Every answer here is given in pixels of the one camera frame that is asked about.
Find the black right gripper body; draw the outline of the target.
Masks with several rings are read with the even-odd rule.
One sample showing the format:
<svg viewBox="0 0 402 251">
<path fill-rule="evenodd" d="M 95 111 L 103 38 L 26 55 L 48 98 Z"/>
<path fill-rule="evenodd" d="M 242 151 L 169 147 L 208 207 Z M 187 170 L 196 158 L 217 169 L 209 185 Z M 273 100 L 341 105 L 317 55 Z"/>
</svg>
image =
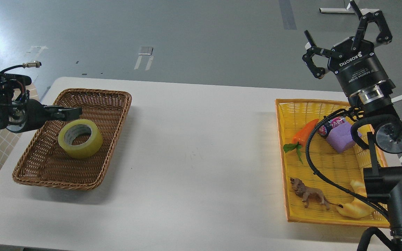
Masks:
<svg viewBox="0 0 402 251">
<path fill-rule="evenodd" d="M 330 58 L 328 69 L 335 74 L 346 97 L 357 95 L 363 89 L 379 85 L 383 93 L 392 94 L 396 87 L 374 52 L 374 44 L 362 40 L 353 50 L 354 38 L 349 37 L 332 47 L 341 57 Z"/>
</svg>

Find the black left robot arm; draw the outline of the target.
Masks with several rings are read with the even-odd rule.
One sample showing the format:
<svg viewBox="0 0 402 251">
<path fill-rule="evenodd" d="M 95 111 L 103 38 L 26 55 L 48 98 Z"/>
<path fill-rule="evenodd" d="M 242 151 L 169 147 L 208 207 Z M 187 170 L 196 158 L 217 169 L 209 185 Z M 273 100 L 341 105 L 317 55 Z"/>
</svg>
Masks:
<svg viewBox="0 0 402 251">
<path fill-rule="evenodd" d="M 44 105 L 30 98 L 29 76 L 10 74 L 16 68 L 39 68 L 39 61 L 26 62 L 0 70 L 0 130 L 23 133 L 38 130 L 47 121 L 72 121 L 83 114 L 82 108 Z"/>
</svg>

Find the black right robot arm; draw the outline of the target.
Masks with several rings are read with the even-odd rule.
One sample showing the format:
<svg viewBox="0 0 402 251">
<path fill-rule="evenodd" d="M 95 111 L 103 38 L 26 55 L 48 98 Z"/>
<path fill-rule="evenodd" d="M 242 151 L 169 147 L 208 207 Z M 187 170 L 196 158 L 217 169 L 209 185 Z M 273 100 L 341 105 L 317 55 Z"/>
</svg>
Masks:
<svg viewBox="0 0 402 251">
<path fill-rule="evenodd" d="M 334 73 L 350 104 L 348 110 L 336 110 L 314 127 L 306 141 L 306 160 L 321 180 L 359 199 L 390 223 L 391 239 L 377 227 L 370 227 L 362 234 L 357 250 L 367 250 L 376 235 L 389 250 L 402 251 L 402 121 L 390 98 L 395 85 L 374 52 L 376 46 L 391 43 L 393 37 L 381 10 L 363 14 L 354 0 L 349 4 L 359 19 L 354 36 L 325 49 L 315 44 L 308 31 L 304 32 L 310 47 L 303 61 L 315 78 Z M 353 141 L 370 151 L 371 167 L 363 170 L 366 196 L 329 180 L 311 160 L 310 144 L 315 133 L 338 116 L 354 121 Z"/>
</svg>

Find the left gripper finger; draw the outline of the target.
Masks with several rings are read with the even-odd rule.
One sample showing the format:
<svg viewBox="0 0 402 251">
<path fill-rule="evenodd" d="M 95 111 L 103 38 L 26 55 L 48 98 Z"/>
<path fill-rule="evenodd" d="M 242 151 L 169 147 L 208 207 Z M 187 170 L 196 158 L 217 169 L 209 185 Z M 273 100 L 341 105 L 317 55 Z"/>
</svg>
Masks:
<svg viewBox="0 0 402 251">
<path fill-rule="evenodd" d="M 44 106 L 46 121 L 72 121 L 83 114 L 81 107 Z"/>
</svg>

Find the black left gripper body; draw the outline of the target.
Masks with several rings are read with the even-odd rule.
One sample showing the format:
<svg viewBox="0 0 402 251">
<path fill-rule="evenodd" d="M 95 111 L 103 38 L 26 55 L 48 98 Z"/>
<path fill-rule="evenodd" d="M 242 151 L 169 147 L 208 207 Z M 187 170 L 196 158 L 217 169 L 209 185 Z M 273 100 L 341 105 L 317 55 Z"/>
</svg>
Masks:
<svg viewBox="0 0 402 251">
<path fill-rule="evenodd" d="M 21 118 L 14 120 L 6 126 L 6 129 L 13 133 L 23 133 L 31 130 L 38 130 L 43 127 L 48 119 L 45 105 L 35 99 L 28 100 L 21 113 Z"/>
</svg>

